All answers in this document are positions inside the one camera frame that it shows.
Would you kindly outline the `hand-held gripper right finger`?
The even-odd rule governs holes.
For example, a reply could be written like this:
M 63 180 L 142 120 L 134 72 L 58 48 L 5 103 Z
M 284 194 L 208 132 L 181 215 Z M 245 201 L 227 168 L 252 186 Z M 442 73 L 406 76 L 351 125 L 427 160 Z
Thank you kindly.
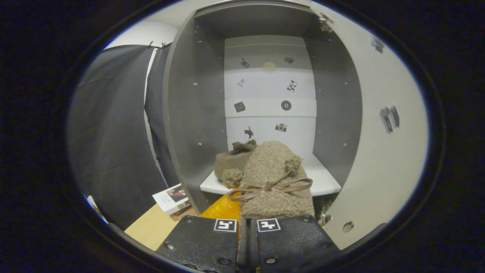
M 257 273 L 324 272 L 341 250 L 310 215 L 250 221 L 250 264 Z

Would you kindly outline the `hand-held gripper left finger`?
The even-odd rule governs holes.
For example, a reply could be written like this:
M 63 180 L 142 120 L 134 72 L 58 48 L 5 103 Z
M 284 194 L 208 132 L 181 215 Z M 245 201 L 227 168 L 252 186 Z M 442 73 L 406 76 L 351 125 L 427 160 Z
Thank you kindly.
M 185 215 L 156 252 L 204 273 L 237 273 L 241 204 L 222 195 L 199 216 Z

